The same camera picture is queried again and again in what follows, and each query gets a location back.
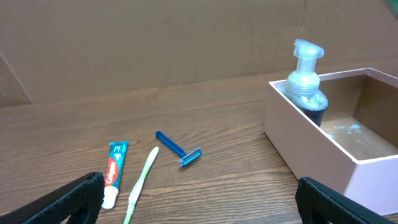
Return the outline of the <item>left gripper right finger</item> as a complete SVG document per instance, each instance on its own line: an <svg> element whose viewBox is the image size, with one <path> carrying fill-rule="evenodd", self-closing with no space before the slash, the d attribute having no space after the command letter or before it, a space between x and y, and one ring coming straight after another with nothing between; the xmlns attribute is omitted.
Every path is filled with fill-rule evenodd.
<svg viewBox="0 0 398 224"><path fill-rule="evenodd" d="M311 177L298 180L295 201L303 224L394 224Z"/></svg>

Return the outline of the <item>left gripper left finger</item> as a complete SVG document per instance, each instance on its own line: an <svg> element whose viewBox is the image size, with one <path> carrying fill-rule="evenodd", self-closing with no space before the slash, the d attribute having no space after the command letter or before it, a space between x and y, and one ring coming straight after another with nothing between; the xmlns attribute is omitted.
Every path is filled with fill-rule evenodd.
<svg viewBox="0 0 398 224"><path fill-rule="evenodd" d="M1 223L94 224L104 198L104 177L100 172L86 175L1 216Z"/></svg>

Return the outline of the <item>green white toothbrush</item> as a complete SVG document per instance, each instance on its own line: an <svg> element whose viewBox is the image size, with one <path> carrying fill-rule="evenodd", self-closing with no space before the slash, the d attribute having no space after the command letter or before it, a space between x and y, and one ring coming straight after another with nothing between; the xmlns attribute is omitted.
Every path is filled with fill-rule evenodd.
<svg viewBox="0 0 398 224"><path fill-rule="evenodd" d="M150 154L148 155L148 157L146 159L143 170L129 195L126 216L123 221L123 224L129 224L131 221L131 218L134 213L134 209L136 207L136 203L137 203L138 198L142 192L142 188L144 186L145 179L146 179L146 177L150 171L150 168L152 167L158 153L159 153L159 147L156 146L151 150Z"/></svg>

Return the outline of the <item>Colgate toothpaste tube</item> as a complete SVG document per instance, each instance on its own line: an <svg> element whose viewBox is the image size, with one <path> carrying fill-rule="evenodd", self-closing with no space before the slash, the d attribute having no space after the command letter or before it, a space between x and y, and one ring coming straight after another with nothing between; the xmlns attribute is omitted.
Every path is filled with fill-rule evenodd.
<svg viewBox="0 0 398 224"><path fill-rule="evenodd" d="M104 209L111 209L116 203L128 146L129 141L109 144L108 168L104 178Z"/></svg>

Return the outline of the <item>clear foam soap pump bottle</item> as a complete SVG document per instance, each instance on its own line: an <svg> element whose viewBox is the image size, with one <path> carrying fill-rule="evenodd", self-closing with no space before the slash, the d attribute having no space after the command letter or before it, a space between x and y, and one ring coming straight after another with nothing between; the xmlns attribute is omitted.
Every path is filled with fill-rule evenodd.
<svg viewBox="0 0 398 224"><path fill-rule="evenodd" d="M320 77L315 72L315 65L317 59L324 56L325 51L303 39L296 39L294 45L296 69L278 89L310 120L320 126L328 109L328 99L320 90Z"/></svg>

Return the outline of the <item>blue disposable razor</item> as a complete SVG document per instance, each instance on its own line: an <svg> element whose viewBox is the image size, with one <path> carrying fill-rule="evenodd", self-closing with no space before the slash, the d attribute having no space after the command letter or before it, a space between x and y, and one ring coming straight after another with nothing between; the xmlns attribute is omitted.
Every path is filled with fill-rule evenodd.
<svg viewBox="0 0 398 224"><path fill-rule="evenodd" d="M190 153L186 153L185 150L180 147L178 144L173 142L169 137L167 137L164 133L161 131L157 131L155 133L156 138L162 142L164 145L166 145L171 151L173 151L176 155L180 157L179 164L181 167L187 167L191 163L195 162L202 156L202 151L200 148L195 149L194 151Z"/></svg>

